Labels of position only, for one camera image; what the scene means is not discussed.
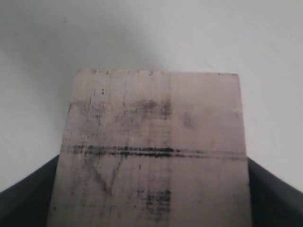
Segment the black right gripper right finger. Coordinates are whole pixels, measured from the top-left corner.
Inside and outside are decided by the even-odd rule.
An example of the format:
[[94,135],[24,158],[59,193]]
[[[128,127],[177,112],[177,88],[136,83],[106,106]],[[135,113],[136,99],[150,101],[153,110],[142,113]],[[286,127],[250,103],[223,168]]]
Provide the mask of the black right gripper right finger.
[[248,159],[254,227],[302,227],[303,193]]

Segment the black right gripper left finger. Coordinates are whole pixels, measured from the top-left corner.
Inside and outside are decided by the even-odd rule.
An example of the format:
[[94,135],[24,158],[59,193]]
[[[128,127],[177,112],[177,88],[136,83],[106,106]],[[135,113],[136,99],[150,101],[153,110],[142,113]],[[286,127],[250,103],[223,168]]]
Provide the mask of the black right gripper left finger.
[[0,193],[2,227],[45,227],[58,156]]

